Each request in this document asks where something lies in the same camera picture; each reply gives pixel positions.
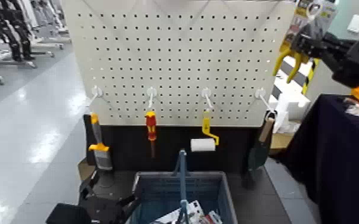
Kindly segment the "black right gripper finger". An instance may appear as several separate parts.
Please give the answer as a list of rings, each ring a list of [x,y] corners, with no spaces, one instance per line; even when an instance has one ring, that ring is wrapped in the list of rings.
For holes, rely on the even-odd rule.
[[[329,38],[329,32],[326,32],[321,39],[314,39],[307,34],[299,33],[292,43],[292,57],[296,61],[308,61],[310,58],[328,59],[330,56],[327,45]]]
[[[323,37],[325,45],[331,49],[349,50],[355,44],[353,39],[339,39],[330,32],[326,32]]]

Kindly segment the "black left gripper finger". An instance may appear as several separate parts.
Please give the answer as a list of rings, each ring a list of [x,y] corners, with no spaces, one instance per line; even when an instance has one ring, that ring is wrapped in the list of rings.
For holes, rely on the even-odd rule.
[[[140,205],[141,198],[132,194],[126,198],[120,199],[116,205],[118,206],[117,219],[129,219],[135,209]]]
[[[86,200],[88,195],[94,195],[93,187],[100,179],[99,171],[94,170],[93,173],[82,181],[79,187],[79,200]]]

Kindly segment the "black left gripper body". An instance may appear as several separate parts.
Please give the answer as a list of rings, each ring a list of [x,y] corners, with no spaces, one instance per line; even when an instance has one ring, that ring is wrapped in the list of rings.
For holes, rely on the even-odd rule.
[[[83,207],[90,218],[100,223],[125,223],[126,215],[121,200],[112,200],[97,196],[81,200],[79,206]]]

